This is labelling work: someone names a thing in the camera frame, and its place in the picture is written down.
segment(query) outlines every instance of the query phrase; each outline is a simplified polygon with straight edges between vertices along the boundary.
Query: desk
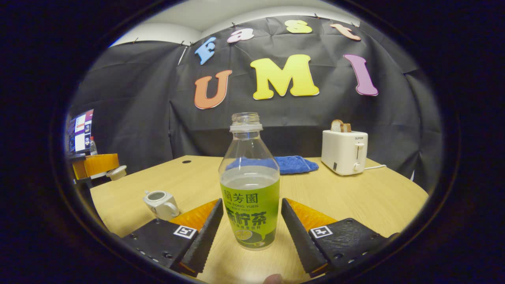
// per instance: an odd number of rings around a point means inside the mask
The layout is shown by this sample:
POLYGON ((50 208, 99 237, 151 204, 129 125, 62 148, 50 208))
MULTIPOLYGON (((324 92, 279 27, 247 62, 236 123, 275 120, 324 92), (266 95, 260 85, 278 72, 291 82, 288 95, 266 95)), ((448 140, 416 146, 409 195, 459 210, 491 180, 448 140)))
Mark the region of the desk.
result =
MULTIPOLYGON (((181 213, 221 198, 218 177, 221 160, 184 156, 93 187, 91 196, 107 228, 123 237, 155 217, 142 201, 145 190, 170 192, 181 213)), ((282 175, 280 197, 303 203, 337 220, 354 218, 385 237, 402 231, 428 198, 418 185, 386 167, 342 177, 327 168, 321 158, 308 160, 318 163, 319 170, 282 175)), ((366 167, 377 165, 367 159, 366 167)), ((280 208, 279 203, 274 243, 258 252, 239 247, 224 214, 205 269, 197 278, 211 284, 261 284, 268 275, 281 273, 285 283, 309 280, 280 208)))

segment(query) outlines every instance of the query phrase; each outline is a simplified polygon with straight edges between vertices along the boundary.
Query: computer screen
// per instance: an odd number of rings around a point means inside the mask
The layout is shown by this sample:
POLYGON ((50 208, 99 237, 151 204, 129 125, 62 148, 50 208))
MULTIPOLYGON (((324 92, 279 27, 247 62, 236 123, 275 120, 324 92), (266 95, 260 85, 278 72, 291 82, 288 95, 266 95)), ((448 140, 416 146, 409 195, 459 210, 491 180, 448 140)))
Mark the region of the computer screen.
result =
POLYGON ((82 153, 89 151, 91 144, 91 121, 93 119, 93 110, 81 113, 67 125, 67 134, 69 136, 70 153, 82 153))

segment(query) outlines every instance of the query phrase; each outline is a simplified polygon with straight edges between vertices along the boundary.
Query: white toaster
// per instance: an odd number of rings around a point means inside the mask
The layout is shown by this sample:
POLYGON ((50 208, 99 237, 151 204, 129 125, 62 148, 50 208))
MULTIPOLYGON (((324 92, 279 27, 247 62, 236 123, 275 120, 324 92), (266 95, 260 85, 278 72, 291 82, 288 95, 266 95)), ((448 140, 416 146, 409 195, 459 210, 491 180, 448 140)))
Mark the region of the white toaster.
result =
POLYGON ((368 134, 323 131, 321 161, 339 175, 363 172, 367 159, 368 134))

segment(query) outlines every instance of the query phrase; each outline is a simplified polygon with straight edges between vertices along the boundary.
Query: plastic bottle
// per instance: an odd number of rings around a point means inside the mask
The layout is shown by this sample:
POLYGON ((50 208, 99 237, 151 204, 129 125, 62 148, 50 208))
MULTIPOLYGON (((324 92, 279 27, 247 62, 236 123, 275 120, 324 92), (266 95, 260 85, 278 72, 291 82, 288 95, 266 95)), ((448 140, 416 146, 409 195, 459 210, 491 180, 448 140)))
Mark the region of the plastic bottle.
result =
POLYGON ((260 138, 257 113, 236 113, 231 120, 233 141, 219 166, 223 201, 238 243, 263 250, 275 238, 279 165, 260 138))
POLYGON ((96 150, 96 143, 94 141, 94 138, 93 136, 91 136, 89 138, 89 151, 90 151, 90 155, 98 155, 98 151, 96 150))

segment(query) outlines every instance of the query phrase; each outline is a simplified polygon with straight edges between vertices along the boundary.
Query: purple letter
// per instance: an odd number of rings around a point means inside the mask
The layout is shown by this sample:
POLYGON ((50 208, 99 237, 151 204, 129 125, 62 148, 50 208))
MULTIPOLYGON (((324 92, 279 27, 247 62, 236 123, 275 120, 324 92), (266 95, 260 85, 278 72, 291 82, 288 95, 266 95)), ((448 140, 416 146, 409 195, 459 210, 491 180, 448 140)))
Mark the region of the purple letter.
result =
POLYGON ((356 79, 358 80, 356 91, 365 96, 378 95, 379 91, 374 87, 370 74, 368 74, 367 67, 365 66, 366 60, 363 57, 352 54, 346 54, 344 57, 350 61, 354 73, 356 74, 356 79))

